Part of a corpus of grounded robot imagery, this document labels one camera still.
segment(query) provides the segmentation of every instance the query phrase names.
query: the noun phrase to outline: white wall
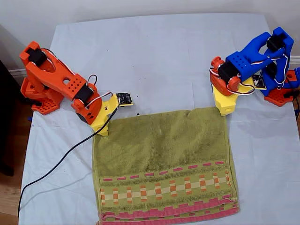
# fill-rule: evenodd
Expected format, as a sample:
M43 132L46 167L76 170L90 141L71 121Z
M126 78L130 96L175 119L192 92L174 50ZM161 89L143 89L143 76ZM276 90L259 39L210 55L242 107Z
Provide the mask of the white wall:
M0 59L23 68L19 53L32 40L49 47L57 24L135 15L239 12L265 14L270 29L283 27L300 55L299 0L1 0Z

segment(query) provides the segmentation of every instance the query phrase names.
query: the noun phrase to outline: red base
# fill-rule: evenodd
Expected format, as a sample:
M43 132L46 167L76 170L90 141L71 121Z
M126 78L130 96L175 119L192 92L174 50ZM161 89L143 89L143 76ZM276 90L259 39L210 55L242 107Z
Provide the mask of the red base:
M287 92L290 92L290 91L292 91L292 89L282 88L282 89L278 90L277 88L275 88L272 91L270 91L269 95L265 96L264 99L275 105L283 106L285 103L293 101L292 96L290 96L289 98L284 97L284 94Z

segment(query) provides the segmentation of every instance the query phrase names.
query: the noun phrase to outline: wooden floor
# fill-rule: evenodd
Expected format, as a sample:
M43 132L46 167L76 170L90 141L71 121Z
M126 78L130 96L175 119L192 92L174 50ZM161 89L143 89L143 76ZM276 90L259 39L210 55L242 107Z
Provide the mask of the wooden floor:
M27 140L30 130L30 121L32 116L29 105L17 103L14 112L15 120L12 122L9 130L8 143L10 152L5 157L11 166L15 169L13 177L7 177L0 173L0 224L16 225L18 224L17 208L20 196L20 187L22 181ZM297 120L298 130L300 132L300 117Z

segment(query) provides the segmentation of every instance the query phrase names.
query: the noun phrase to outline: white wire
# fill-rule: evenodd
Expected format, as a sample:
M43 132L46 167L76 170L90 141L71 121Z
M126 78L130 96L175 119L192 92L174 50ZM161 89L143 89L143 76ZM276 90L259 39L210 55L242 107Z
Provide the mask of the white wire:
M87 108L89 105L91 105L94 101L96 101L96 100L98 100L98 99L100 99L100 98L103 98L104 96L109 95L109 94L111 94L111 95L113 96L113 94L112 94L111 92L107 92L107 93L105 93L105 94L103 94L103 95L101 95L101 96L98 96L98 97L94 98L93 100L91 100L91 101L86 105L86 108Z
M240 92L237 92L237 91L232 91L228 88L228 85L226 86L227 90L232 93L232 94L236 94L236 95L252 95L254 92L255 92L255 88L252 86L252 85L248 85L248 84L242 84L242 83L239 83L240 86L244 86L244 87L252 87L252 90L249 91L249 92L246 92L246 93L240 93Z
M211 72L213 75L217 76L217 77L219 77L219 76L220 76L219 74L217 74L217 73L215 73L214 71L212 71L212 69L211 69L211 68L210 68L210 72Z
M284 75L285 75L285 78L284 78L284 80L282 81L282 82L278 82L275 78L274 78L274 81L277 83L277 84L282 84L282 87L283 87L283 83L285 82L285 80L286 80L286 73L285 73L285 70L286 70L286 67L287 67L287 62L289 61L289 58L286 56L286 55L284 55L285 56L285 58L286 58L286 61L285 61L285 68L284 68Z
M73 70L71 70L65 63L63 63L59 58L57 58L56 57L56 55L54 55L51 51L47 51L47 52L49 52L51 55L53 55L61 64L63 64L66 68L68 68L68 70L73 74L73 75L75 75L75 73L73 72Z
M263 60L263 61L258 61L258 62L253 62L253 63L251 63L250 65L262 64L263 62L264 62L264 60Z

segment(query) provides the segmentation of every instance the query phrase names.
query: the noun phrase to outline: wire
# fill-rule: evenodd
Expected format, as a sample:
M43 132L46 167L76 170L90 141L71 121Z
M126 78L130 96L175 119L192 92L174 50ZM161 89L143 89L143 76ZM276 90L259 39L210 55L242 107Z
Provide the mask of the wire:
M271 60L274 61L274 60L278 60L278 59L280 59L280 58L272 58ZM257 62L252 62L250 65L257 65L257 64L261 64L263 62L265 62L265 60L257 61Z
M92 74L92 75L89 76L88 80L86 81L86 85L88 85L89 80L90 80L90 78L91 78L92 76L94 76L94 77L96 78L96 80L95 80L95 82L94 82L94 86L96 85L96 83L97 83L97 75L95 75L95 74Z
M242 82L240 82L240 85L241 85L241 86L244 86L244 87L251 87L252 90L249 91L249 92L238 92L238 91L233 91L233 90L230 90L230 89L228 88L228 85L226 85L226 88L227 88L227 90L228 90L230 93L236 94L236 95L251 95L251 94L253 94L254 91L255 91L255 87L254 87L253 85L250 85L250 84L243 84Z
M28 186L30 186L30 185L32 185L32 184L34 184L34 183L37 183L38 181L40 181L40 180L42 180L43 178L45 178L46 176L48 176L53 170L55 170L56 167L59 166L59 164L61 164L61 162L67 157L67 155L68 155L74 148L76 148L78 145L80 145L80 144L86 142L88 139L92 138L93 136L95 136L96 134L98 134L101 130L103 130L103 128L108 124L108 122L111 120L111 118L112 118L112 117L114 116L114 114L117 112L117 110L118 110L118 108L119 108L119 106L120 106L120 99L118 99L118 101L119 101L118 106L115 108L115 110L112 112L112 114L110 115L110 117L107 119L107 121L104 123L104 125L103 125L99 130L97 130L95 133L91 134L90 136L88 136L87 138L83 139L82 141L80 141L79 143L77 143L76 145L74 145L72 148L70 148L70 150L66 152L66 154L61 158L61 160L60 160L60 161L59 161L59 162L58 162L51 170L49 170L48 173L46 173L44 176L40 177L39 179L37 179L37 180L35 180L35 181L33 181L33 182L27 184L27 185L23 188L23 190L22 190L22 192L21 192L21 195L20 195L20 200L19 200L18 217L19 217L19 215L20 215L20 206L21 206L21 200L22 200L22 196L23 196L24 190L25 190Z
M92 104L94 101L96 101L96 100L98 100L98 99L100 99L100 98L103 98L103 97L105 97L106 95L109 95L109 94L111 94L111 95L113 96L113 93L107 92L107 93L105 93L105 94L103 94L103 95L101 95L101 96L98 96L98 97L94 98L93 100L91 100L91 101L86 105L86 108L87 108L90 104Z
M75 75L75 73L65 63L63 63L59 58L57 58L57 56L50 49L47 48L41 48L41 49L49 51L58 60L58 62L60 62L60 64L62 64L65 68L67 68L67 70L70 71L73 75Z
M214 71L212 71L212 69L211 68L209 68L209 70L210 70L210 72L214 75L214 76L216 76L216 77L220 77L220 75L219 74L217 74L217 73L215 73Z
M285 61L285 68L284 68L284 70L283 70L284 75L285 75L285 78L283 79L282 82L278 82L278 81L274 78L274 81L275 81L277 84L282 84L281 88L283 87L284 82L285 82L285 80L286 80L286 72L285 72L285 70L286 70L286 67L287 67L287 63L288 63L288 61L289 61L289 58L288 58L285 54L284 54L284 56L285 56L285 58L286 58L286 61Z
M214 76L220 77L219 74L217 74L217 73L215 73L214 71L212 71L212 68L209 68L209 70L210 70L210 72L211 72ZM240 82L240 85L241 85L241 86L244 86L244 87L251 87L252 90L249 91L249 92L243 93L243 92L238 92L238 91L230 90L230 89L228 88L228 85L226 85L226 88L227 88L227 90L228 90L230 93L232 93L232 94L237 94L237 95L251 95L251 94L253 94L253 92L255 91L255 87L254 87L253 85L243 84L242 82Z

